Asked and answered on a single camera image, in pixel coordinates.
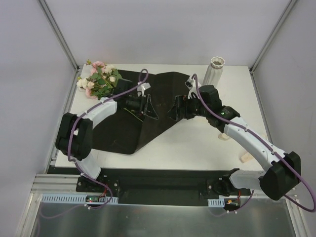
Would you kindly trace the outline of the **black wrapping paper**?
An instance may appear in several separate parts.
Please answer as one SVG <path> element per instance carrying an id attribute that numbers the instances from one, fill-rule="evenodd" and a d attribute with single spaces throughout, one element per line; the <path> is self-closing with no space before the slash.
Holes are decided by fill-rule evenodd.
<path id="1" fill-rule="evenodd" d="M 179 72 L 149 74 L 151 87 L 145 93 L 150 95 L 150 102 L 145 111 L 118 108 L 93 129 L 93 149 L 131 155 L 170 129 L 176 121 L 167 113 L 176 96 L 188 94 L 188 78 Z"/>

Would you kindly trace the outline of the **pink white flower bouquet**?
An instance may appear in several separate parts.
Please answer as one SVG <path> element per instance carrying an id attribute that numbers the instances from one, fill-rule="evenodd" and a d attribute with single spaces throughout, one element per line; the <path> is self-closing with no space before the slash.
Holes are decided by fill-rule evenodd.
<path id="1" fill-rule="evenodd" d="M 117 86 L 118 80 L 122 79 L 118 69 L 102 61 L 86 61 L 89 66 L 89 75 L 77 78 L 77 89 L 84 91 L 86 97 L 100 100 L 110 95 Z"/>

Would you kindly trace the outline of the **cream printed ribbon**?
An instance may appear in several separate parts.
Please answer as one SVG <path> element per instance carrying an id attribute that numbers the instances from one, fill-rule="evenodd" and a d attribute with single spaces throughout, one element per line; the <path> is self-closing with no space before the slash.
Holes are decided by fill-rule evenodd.
<path id="1" fill-rule="evenodd" d="M 218 138 L 219 138 L 220 140 L 223 140 L 223 141 L 228 141 L 228 140 L 230 140 L 230 136 L 228 136 L 228 135 L 226 135 L 226 134 L 224 134 L 224 133 L 220 133 L 220 134 L 218 135 Z M 239 156 L 240 162 L 241 162 L 241 163 L 246 163 L 246 162 L 248 162 L 248 161 L 250 161 L 250 160 L 252 160 L 252 159 L 253 159 L 253 156 L 252 156 L 249 152 L 247 152 L 245 149 L 243 149 L 243 151 L 241 152 L 241 154 L 240 154 L 240 156 Z"/>

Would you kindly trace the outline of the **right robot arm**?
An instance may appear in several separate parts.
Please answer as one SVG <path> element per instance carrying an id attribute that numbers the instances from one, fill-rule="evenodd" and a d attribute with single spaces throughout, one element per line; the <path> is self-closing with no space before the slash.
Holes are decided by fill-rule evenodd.
<path id="1" fill-rule="evenodd" d="M 252 132 L 237 111 L 222 105 L 214 86 L 202 86 L 191 96 L 176 96 L 167 116 L 175 121 L 196 116 L 206 118 L 211 126 L 239 143 L 261 165 L 262 171 L 230 170 L 212 184 L 215 193 L 228 197 L 240 189 L 262 190 L 269 198 L 279 200 L 300 183 L 300 157 L 295 152 L 286 153 Z"/>

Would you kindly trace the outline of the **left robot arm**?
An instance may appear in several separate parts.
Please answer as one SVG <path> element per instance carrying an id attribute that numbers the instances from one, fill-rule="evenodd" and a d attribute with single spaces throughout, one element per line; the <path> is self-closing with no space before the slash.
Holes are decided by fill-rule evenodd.
<path id="1" fill-rule="evenodd" d="M 119 79 L 111 97 L 101 98 L 80 115 L 63 115 L 55 147 L 67 156 L 69 162 L 75 164 L 82 176 L 88 178 L 87 186 L 93 192 L 101 191 L 105 182 L 99 177 L 101 167 L 91 152 L 94 127 L 114 115 L 118 109 L 128 109 L 137 116 L 158 119 L 151 96 L 145 93 L 150 87 L 148 82 L 140 81 L 137 86 L 133 86 L 133 82 Z"/>

